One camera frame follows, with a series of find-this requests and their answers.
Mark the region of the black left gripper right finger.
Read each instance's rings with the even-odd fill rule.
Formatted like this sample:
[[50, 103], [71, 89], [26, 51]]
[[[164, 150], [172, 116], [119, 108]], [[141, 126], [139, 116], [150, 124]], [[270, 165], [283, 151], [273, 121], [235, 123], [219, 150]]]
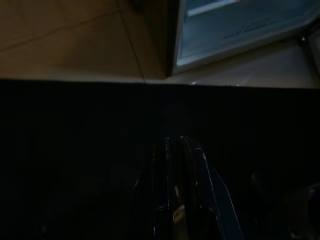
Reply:
[[228, 188], [200, 144], [182, 136], [183, 186], [191, 240], [242, 240], [243, 233]]

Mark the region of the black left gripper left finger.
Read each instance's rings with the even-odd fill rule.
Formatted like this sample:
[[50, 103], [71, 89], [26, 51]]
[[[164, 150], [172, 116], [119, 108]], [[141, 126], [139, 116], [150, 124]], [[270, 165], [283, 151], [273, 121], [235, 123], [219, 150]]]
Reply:
[[168, 137], [153, 149], [152, 200], [153, 239], [173, 240], [172, 171]]

